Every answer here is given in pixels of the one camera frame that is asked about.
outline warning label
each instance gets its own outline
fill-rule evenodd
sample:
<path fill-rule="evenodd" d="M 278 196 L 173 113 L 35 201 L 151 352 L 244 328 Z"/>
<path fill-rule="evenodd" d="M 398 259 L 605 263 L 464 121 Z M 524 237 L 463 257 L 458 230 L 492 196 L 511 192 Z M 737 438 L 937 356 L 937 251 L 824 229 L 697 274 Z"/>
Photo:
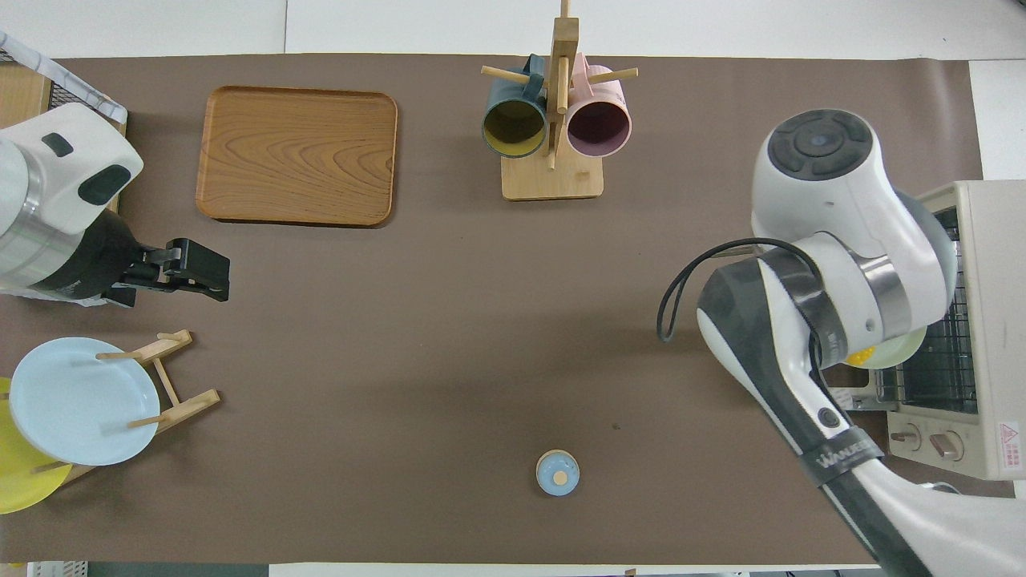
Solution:
<path fill-rule="evenodd" d="M 1019 435 L 1019 423 L 1017 421 L 998 423 L 997 434 L 1001 439 L 1001 468 L 1022 470 L 1022 437 Z"/>

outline light blue plate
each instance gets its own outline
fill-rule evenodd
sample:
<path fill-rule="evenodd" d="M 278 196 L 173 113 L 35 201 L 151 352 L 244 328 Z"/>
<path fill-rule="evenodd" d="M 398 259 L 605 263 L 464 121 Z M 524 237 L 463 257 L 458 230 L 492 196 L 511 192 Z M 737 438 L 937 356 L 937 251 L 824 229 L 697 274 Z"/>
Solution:
<path fill-rule="evenodd" d="M 57 461 L 112 465 L 134 457 L 157 424 L 128 423 L 160 414 L 157 389 L 133 359 L 96 360 L 122 352 L 95 339 L 43 343 L 25 355 L 10 379 L 10 413 L 22 435 Z"/>

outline mug rack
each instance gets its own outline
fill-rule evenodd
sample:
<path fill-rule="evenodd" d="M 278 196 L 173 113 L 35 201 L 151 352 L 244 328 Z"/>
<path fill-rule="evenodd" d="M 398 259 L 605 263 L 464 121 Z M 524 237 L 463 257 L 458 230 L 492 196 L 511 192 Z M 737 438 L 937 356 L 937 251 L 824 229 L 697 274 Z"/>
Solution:
<path fill-rule="evenodd" d="M 602 194 L 602 159 L 577 152 L 566 137 L 571 67 L 580 39 L 580 21 L 569 16 L 569 0 L 560 0 L 559 16 L 553 25 L 552 51 L 544 84 L 546 144 L 524 158 L 501 158 L 503 197 L 507 200 L 593 198 Z M 522 84 L 529 78 L 490 66 L 482 66 L 481 74 Z M 630 68 L 589 76 L 588 82 L 598 84 L 637 75 L 638 69 Z"/>

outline oven knob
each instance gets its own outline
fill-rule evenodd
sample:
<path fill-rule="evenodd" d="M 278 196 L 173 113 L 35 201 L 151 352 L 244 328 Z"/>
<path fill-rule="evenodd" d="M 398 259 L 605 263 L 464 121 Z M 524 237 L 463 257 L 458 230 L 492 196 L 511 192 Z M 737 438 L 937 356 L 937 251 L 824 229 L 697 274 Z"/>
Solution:
<path fill-rule="evenodd" d="M 930 435 L 930 444 L 945 461 L 960 461 L 965 453 L 961 437 L 954 431 Z"/>
<path fill-rule="evenodd" d="M 907 423 L 906 427 L 908 428 L 905 430 L 891 433 L 891 440 L 907 443 L 912 451 L 918 451 L 919 447 L 922 446 L 922 438 L 919 436 L 919 427 L 912 423 Z"/>

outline plate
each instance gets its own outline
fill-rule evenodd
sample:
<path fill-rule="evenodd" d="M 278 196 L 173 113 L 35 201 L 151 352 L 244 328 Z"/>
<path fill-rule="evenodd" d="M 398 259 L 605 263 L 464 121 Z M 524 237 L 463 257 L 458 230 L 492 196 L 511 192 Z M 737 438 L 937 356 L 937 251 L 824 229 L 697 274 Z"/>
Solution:
<path fill-rule="evenodd" d="M 10 390 L 10 379 L 0 378 L 0 393 Z M 0 514 L 19 511 L 42 501 L 68 478 L 71 465 L 34 473 L 53 457 L 32 446 L 14 425 L 7 401 L 0 400 Z"/>
<path fill-rule="evenodd" d="M 123 352 L 114 345 L 69 337 L 25 355 L 10 384 L 10 413 L 25 438 L 53 459 L 113 465 L 146 448 L 157 424 L 128 423 L 160 414 L 153 380 L 131 358 L 97 360 Z"/>

